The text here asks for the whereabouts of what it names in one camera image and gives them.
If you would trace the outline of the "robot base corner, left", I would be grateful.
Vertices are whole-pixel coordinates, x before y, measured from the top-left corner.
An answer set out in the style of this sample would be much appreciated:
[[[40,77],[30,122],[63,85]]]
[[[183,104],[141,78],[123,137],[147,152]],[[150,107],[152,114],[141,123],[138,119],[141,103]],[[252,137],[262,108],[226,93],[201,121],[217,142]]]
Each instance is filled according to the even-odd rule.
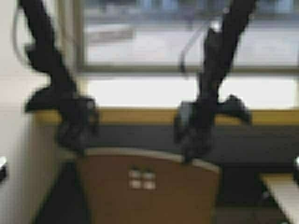
[[[3,182],[7,178],[7,159],[4,156],[0,157],[0,182]]]

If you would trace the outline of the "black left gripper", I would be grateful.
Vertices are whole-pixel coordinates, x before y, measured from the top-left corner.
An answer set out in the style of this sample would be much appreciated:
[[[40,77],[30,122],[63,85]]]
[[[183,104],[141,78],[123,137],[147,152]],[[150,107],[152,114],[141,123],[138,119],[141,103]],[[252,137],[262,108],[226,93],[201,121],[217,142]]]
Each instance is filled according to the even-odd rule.
[[[88,96],[65,97],[57,109],[62,119],[56,133],[58,144],[73,149],[78,157],[85,157],[88,140],[99,128],[95,100]]]

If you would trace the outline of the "robot base corner, right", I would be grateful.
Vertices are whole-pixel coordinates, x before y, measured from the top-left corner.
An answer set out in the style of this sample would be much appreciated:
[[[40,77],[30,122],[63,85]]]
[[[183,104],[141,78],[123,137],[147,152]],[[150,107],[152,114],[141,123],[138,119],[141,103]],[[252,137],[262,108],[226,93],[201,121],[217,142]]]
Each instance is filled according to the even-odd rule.
[[[295,183],[299,184],[299,157],[296,156],[293,160],[293,179]]]

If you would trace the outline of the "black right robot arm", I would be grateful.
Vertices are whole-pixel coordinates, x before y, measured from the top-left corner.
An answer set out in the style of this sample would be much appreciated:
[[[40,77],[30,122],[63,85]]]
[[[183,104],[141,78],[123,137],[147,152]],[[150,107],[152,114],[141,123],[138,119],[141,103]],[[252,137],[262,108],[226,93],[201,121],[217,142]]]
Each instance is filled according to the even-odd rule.
[[[198,73],[199,93],[194,101],[183,101],[174,117],[174,142],[182,150],[183,163],[201,158],[213,148],[213,126],[217,115],[251,125],[252,114],[245,103],[231,94],[219,101],[219,90],[231,71],[240,37],[256,8],[255,0],[233,0],[223,13],[221,26],[210,26],[204,40],[203,70]]]

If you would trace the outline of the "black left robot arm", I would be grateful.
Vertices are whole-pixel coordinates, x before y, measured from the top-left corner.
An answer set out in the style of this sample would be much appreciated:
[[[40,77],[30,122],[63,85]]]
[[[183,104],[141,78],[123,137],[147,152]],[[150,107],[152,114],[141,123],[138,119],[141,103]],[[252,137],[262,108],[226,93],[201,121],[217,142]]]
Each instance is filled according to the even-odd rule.
[[[63,55],[57,48],[50,17],[40,0],[20,0],[34,38],[25,46],[30,66],[49,75],[50,84],[37,90],[25,104],[25,112],[55,110],[61,116],[56,132],[57,143],[79,156],[84,156],[88,140],[98,132],[99,113],[95,100],[78,91]]]

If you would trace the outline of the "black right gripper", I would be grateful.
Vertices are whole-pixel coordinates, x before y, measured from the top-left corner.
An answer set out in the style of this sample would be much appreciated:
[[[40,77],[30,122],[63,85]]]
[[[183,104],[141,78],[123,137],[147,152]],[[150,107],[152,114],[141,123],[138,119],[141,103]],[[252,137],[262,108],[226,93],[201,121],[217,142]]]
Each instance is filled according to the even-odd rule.
[[[213,148],[212,128],[216,114],[214,100],[182,101],[174,118],[174,142],[182,149],[182,163]]]

